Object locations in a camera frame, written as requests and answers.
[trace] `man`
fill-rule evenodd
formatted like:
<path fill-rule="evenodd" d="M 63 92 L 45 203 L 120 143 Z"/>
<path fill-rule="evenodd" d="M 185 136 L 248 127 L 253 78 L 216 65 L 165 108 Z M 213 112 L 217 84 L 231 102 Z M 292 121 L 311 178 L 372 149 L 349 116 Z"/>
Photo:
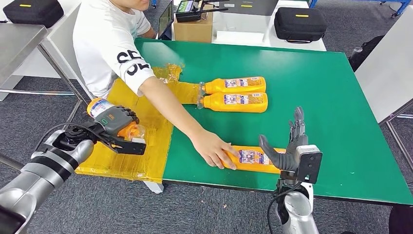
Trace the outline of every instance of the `man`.
<path fill-rule="evenodd" d="M 150 0 L 84 0 L 73 31 L 77 63 L 90 92 L 107 97 L 120 77 L 192 141 L 210 166 L 223 169 L 221 160 L 235 170 L 223 150 L 239 155 L 230 143 L 205 130 L 179 103 L 171 90 L 155 77 L 151 66 L 137 51 L 137 36 L 156 36 L 142 11 Z"/>

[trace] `black bag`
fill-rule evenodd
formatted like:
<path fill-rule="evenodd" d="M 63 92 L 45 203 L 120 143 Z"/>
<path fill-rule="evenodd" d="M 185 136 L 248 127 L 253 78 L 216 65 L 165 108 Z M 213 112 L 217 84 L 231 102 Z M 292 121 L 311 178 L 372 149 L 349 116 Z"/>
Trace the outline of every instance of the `black bag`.
<path fill-rule="evenodd" d="M 3 12 L 13 23 L 43 24 L 46 28 L 63 16 L 63 8 L 57 0 L 14 0 Z"/>
<path fill-rule="evenodd" d="M 280 7 L 274 27 L 279 39 L 310 43 L 324 36 L 327 23 L 318 9 Z"/>
<path fill-rule="evenodd" d="M 349 58 L 349 63 L 353 72 L 355 72 L 358 67 L 365 61 L 367 56 L 373 51 L 377 44 L 383 39 L 384 35 L 377 36 L 371 39 L 369 42 L 363 43 L 361 48 L 363 49 L 360 53 L 354 54 Z"/>

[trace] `green table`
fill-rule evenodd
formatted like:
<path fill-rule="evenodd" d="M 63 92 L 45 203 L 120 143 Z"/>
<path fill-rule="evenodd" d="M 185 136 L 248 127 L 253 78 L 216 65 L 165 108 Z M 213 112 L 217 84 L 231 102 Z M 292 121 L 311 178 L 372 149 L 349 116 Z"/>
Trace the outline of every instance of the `green table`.
<path fill-rule="evenodd" d="M 314 194 L 413 204 L 413 197 L 343 53 L 137 39 L 152 66 L 185 65 L 180 81 L 264 76 L 265 113 L 188 112 L 233 145 L 257 146 L 258 135 L 288 144 L 288 120 L 303 107 L 309 143 L 323 151 Z M 252 190 L 274 190 L 279 175 L 209 167 L 190 140 L 174 129 L 164 180 Z"/>

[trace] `human hand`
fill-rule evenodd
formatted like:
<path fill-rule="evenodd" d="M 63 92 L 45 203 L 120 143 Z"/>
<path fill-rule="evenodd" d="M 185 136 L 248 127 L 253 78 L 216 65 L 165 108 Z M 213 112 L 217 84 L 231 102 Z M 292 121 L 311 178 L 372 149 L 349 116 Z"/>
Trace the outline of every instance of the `human hand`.
<path fill-rule="evenodd" d="M 224 161 L 231 169 L 236 170 L 235 164 L 223 152 L 226 150 L 233 155 L 240 156 L 239 153 L 231 146 L 231 143 L 225 143 L 215 133 L 202 129 L 194 136 L 190 137 L 196 151 L 204 158 L 209 166 L 218 166 L 223 169 L 222 161 Z"/>

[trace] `gray robotic arm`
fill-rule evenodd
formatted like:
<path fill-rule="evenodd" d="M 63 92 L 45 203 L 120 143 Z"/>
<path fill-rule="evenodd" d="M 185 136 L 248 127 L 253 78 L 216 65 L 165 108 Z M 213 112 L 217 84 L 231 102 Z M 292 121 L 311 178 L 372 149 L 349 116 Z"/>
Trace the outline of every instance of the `gray robotic arm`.
<path fill-rule="evenodd" d="M 52 147 L 64 132 L 54 132 L 45 145 Z M 20 175 L 0 190 L 1 233 L 26 233 L 36 210 L 90 156 L 93 147 L 93 141 L 88 139 L 81 141 L 72 151 L 51 148 L 46 152 L 34 152 Z"/>
<path fill-rule="evenodd" d="M 69 125 L 67 130 L 55 131 L 43 144 L 41 141 L 31 160 L 21 173 L 0 189 L 0 233 L 24 234 L 36 210 L 46 198 L 58 189 L 91 154 L 94 144 L 100 141 L 117 153 L 143 155 L 146 144 L 120 138 L 112 129 L 121 129 L 132 121 L 139 122 L 134 112 L 123 107 L 113 107 L 102 115 L 110 115 L 104 122 L 95 121 L 88 126 Z"/>
<path fill-rule="evenodd" d="M 318 178 L 322 152 L 316 145 L 308 145 L 305 134 L 304 112 L 301 107 L 294 111 L 295 121 L 290 121 L 290 140 L 285 154 L 270 146 L 265 136 L 260 135 L 260 147 L 281 170 L 277 189 L 268 206 L 267 219 L 272 232 L 270 211 L 274 202 L 277 215 L 285 234 L 318 234 L 313 219 L 313 186 Z"/>

